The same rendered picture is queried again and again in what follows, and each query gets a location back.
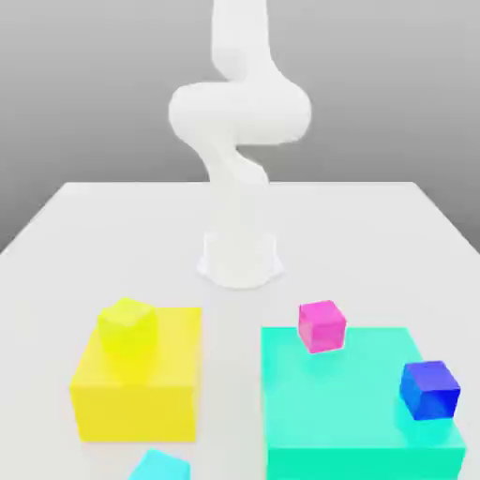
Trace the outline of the small blue cube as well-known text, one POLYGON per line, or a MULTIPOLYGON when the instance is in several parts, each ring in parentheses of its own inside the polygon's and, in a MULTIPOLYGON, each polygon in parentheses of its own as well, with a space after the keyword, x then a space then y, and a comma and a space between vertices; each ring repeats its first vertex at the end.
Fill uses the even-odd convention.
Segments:
POLYGON ((415 421, 453 418, 460 391, 441 360, 408 363, 402 370, 399 393, 415 421))

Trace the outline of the small cyan cube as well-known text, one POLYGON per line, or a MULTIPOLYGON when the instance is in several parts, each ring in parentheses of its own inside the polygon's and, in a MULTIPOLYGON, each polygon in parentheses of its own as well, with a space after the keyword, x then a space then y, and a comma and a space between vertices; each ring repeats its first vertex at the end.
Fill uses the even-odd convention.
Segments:
POLYGON ((127 480, 190 480, 190 464, 156 449, 149 449, 127 480))

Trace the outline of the large turquoise box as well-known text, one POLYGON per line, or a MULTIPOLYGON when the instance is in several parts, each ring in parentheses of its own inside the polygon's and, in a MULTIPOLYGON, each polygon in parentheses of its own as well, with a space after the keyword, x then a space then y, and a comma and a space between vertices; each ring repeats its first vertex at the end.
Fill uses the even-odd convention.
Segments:
POLYGON ((265 480, 458 480, 454 421, 416 421, 400 396, 420 359, 404 327, 350 327, 342 349, 315 354, 295 328, 264 327, 265 480))

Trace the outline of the small lime yellow cube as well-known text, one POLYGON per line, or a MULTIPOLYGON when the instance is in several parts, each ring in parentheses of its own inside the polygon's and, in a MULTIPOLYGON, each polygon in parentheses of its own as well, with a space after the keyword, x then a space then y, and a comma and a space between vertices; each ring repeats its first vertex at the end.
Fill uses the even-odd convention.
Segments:
POLYGON ((158 344, 158 316, 153 306, 123 297, 97 317, 103 351, 113 360, 139 361, 158 344))

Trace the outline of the small pink cube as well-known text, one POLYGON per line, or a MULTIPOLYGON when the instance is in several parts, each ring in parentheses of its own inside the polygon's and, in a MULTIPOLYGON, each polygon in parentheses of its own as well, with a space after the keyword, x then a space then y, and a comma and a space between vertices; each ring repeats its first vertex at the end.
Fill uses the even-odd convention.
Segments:
POLYGON ((298 309, 298 335, 309 353, 339 350, 344 345, 347 321, 331 300, 302 304, 298 309))

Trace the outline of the large yellow box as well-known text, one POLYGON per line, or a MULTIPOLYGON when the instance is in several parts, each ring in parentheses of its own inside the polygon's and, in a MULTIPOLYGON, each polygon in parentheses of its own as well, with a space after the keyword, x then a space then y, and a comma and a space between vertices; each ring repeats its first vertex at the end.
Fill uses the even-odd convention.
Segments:
POLYGON ((84 442, 187 443, 196 438, 202 310, 159 307, 157 339, 138 355, 106 352, 94 329, 69 385, 84 442))

